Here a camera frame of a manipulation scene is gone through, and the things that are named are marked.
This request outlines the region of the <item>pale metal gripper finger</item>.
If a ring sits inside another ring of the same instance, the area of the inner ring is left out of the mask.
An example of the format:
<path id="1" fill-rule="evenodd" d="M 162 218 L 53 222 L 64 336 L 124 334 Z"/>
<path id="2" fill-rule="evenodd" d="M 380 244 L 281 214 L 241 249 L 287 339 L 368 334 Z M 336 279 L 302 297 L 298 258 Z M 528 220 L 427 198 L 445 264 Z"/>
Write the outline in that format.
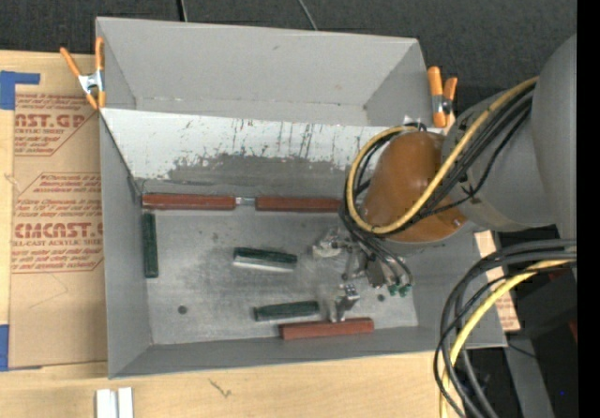
<path id="1" fill-rule="evenodd" d="M 333 323 L 344 322 L 360 299 L 360 293 L 353 283 L 339 285 L 322 298 L 325 317 Z"/>
<path id="2" fill-rule="evenodd" d="M 349 236 L 345 231 L 339 228 L 330 229 L 312 245 L 312 257 L 315 259 L 338 257 L 348 251 L 349 243 Z"/>

